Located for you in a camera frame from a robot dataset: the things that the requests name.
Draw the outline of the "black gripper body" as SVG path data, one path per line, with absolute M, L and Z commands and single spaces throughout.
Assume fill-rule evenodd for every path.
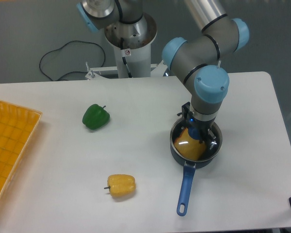
M 181 115 L 185 122 L 200 132 L 208 132 L 212 128 L 217 114 L 218 111 L 209 115 L 201 114 L 191 106 L 190 102 L 185 103 L 181 107 Z

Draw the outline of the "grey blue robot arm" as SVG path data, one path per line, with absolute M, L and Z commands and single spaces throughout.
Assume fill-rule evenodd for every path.
M 206 141 L 229 86 L 220 59 L 247 44 L 249 29 L 241 19 L 230 19 L 217 0 L 188 0 L 186 5 L 202 35 L 194 42 L 170 40 L 162 61 L 192 95 L 182 108 L 190 137 Z M 104 31 L 114 49 L 119 78 L 150 75 L 150 45 L 157 27 L 143 11 L 142 1 L 82 0 L 77 9 L 89 30 Z

